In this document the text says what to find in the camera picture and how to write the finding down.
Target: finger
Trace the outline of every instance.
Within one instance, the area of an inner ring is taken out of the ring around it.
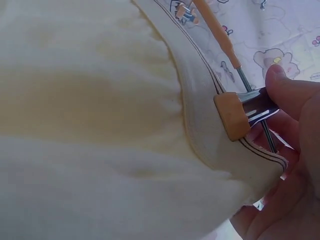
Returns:
[[[270,132],[273,143],[276,149],[282,148],[284,145],[273,132]],[[254,142],[259,147],[262,147],[266,150],[270,150],[269,143],[265,134],[263,127],[260,124],[256,124],[248,135],[248,138]]]
[[[298,121],[280,110],[275,115],[269,117],[267,123],[271,130],[279,134],[286,143],[300,152]]]
[[[295,120],[299,120],[301,109],[316,93],[320,83],[290,80],[279,65],[272,65],[265,77],[265,87],[270,98]]]
[[[281,181],[270,201],[254,217],[246,235],[257,239],[272,224],[289,214],[305,194],[307,182],[297,174]]]
[[[293,168],[299,161],[299,152],[290,147],[287,147],[272,132],[271,132],[271,137],[273,139],[276,149],[278,150],[278,154],[284,157],[288,161],[288,167],[285,170],[283,175],[283,177],[285,178],[289,173],[292,172]],[[269,143],[261,125],[258,124],[252,128],[249,134],[249,139],[253,141],[255,144],[257,144],[258,146],[264,149],[269,149]]]
[[[300,120],[301,157],[310,173],[315,195],[320,199],[320,92],[303,107]]]
[[[241,238],[246,239],[249,227],[258,213],[259,210],[255,206],[243,206],[230,218],[232,226]]]
[[[284,174],[281,176],[282,178],[286,179],[288,175],[291,174],[293,169],[296,167],[299,161],[300,154],[296,150],[285,145],[279,148],[278,151],[278,154],[288,161],[288,166],[284,171]]]

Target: cartoon bear print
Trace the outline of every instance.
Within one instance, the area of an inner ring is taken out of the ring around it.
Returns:
[[[253,60],[262,68],[263,78],[266,77],[267,70],[273,64],[280,65],[288,78],[294,79],[300,74],[298,66],[291,62],[292,54],[290,52],[284,53],[279,48],[271,48],[264,52],[257,51],[253,56]]]

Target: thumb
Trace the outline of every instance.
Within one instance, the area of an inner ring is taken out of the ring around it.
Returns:
[[[320,83],[291,80],[283,68],[276,64],[266,73],[265,87],[274,103],[297,121],[305,103],[320,92]]]

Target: white fabric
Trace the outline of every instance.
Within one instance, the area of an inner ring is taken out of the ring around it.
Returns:
[[[136,2],[1,2],[1,239],[195,240],[282,174],[228,140],[201,51]]]

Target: pink flower print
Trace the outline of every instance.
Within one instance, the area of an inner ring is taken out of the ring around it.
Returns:
[[[318,47],[320,45],[320,36],[316,36],[315,40],[312,41],[312,45]]]

